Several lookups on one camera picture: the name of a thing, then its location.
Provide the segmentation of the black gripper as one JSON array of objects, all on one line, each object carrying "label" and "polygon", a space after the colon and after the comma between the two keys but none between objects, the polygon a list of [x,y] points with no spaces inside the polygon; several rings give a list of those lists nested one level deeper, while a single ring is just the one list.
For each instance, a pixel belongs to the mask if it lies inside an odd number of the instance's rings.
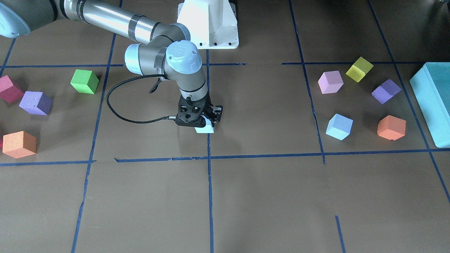
[{"label": "black gripper", "polygon": [[222,113],[223,106],[213,106],[209,95],[197,101],[180,96],[175,123],[184,127],[205,127],[204,116],[212,123],[217,123],[220,122]]}]

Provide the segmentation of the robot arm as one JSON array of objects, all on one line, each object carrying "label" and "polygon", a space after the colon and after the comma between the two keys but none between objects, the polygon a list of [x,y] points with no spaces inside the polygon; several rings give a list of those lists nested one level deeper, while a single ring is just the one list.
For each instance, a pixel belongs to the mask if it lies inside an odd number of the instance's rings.
[{"label": "robot arm", "polygon": [[2,0],[1,35],[18,38],[67,19],[133,41],[125,51],[127,69],[143,78],[173,80],[180,90],[178,112],[161,117],[192,128],[214,127],[223,107],[213,105],[197,46],[183,24],[163,24],[102,0]]}]

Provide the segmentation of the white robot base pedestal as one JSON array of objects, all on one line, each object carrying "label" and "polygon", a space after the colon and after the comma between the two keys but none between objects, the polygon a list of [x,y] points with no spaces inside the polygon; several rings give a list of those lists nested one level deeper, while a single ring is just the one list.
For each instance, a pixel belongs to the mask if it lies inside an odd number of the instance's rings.
[{"label": "white robot base pedestal", "polygon": [[237,5],[230,0],[185,0],[177,22],[189,31],[189,41],[201,50],[238,48]]}]

